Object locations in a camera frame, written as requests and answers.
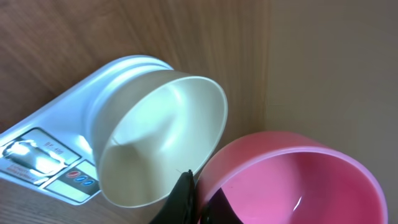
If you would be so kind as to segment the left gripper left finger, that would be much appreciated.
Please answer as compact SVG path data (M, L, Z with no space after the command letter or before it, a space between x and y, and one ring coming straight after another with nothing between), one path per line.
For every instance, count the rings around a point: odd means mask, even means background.
M195 223L195 181L193 172L181 173L159 213L150 224Z

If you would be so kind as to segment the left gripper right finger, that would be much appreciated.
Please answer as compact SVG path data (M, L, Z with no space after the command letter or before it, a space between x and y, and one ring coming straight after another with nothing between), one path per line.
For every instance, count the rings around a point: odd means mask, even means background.
M201 211L200 224L243 224L228 202L222 188Z

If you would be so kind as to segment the pink scoop blue handle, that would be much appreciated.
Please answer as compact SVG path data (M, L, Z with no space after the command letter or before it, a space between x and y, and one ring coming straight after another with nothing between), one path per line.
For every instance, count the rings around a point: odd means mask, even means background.
M243 136L220 149L197 183L197 212L220 208L243 223L387 223L384 193L365 166L283 131Z

